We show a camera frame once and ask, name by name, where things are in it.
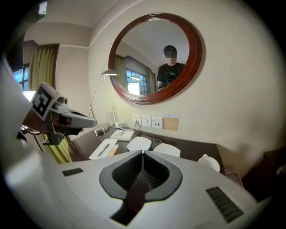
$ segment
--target ceiling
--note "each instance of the ceiling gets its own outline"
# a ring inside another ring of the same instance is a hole
[[[167,45],[173,45],[177,49],[177,62],[186,63],[189,56],[189,42],[184,31],[166,20],[147,21],[137,25],[122,41],[156,66],[166,63],[163,50]]]
[[[119,0],[48,0],[46,15],[39,22],[62,22],[94,27]]]

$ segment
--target dark desk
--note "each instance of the dark desk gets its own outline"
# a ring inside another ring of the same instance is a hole
[[[103,139],[110,138],[116,129],[110,128],[110,131],[103,136]],[[150,134],[142,131],[135,131],[133,138],[135,137],[145,137],[152,141],[150,150],[152,151],[157,145],[161,143],[170,144],[177,147],[180,151],[180,157],[192,161],[198,161],[204,154],[213,157],[219,162],[220,173],[224,173],[223,162],[219,154],[219,150],[216,144],[203,143],[196,141],[188,141],[176,138],[170,138],[155,134]],[[116,144],[119,145],[116,150],[116,154],[125,153],[129,150],[127,149],[129,141],[117,141]],[[89,160],[89,156],[96,150],[96,148],[101,144],[101,139],[96,137],[91,131],[82,135],[81,137],[68,143],[68,148],[71,154],[72,161],[86,161]]]

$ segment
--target power cord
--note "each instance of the power cord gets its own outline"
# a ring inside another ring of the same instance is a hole
[[[121,128],[121,127],[113,127],[113,126],[111,126],[111,125],[109,125],[109,126],[110,126],[111,128],[121,129],[121,130],[124,130],[124,131],[132,131],[132,130],[134,130],[134,128],[135,128],[135,126],[136,126],[137,124],[139,124],[138,121],[135,122],[135,125],[133,126],[132,129],[123,129],[123,128]]]
[[[39,131],[36,132],[32,132],[30,130],[28,130],[25,126],[22,125],[22,128],[24,128],[29,134],[33,135],[36,143],[38,144],[38,147],[40,148],[41,151],[43,151],[43,149],[41,148],[41,145],[39,144],[38,140],[37,140],[37,135],[40,135],[41,133]]]

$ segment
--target black cable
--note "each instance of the black cable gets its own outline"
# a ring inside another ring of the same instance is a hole
[[[38,144],[40,150],[41,150],[42,152],[44,152],[43,149],[41,148],[41,145],[39,144],[39,142],[38,142],[38,140],[37,140],[37,137],[36,137],[37,135],[39,135],[39,134],[41,134],[41,133],[38,132],[38,131],[37,131],[37,132],[32,132],[32,131],[28,130],[28,128],[26,128],[26,127],[23,126],[23,125],[22,125],[22,128],[24,128],[29,134],[31,134],[31,135],[34,136],[34,139],[35,139],[36,143]]]

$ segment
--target pen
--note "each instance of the pen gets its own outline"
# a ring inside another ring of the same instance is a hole
[[[109,146],[109,143],[103,148],[103,150],[100,152],[100,154],[98,155],[98,157],[103,153],[103,151],[106,150],[106,148]]]

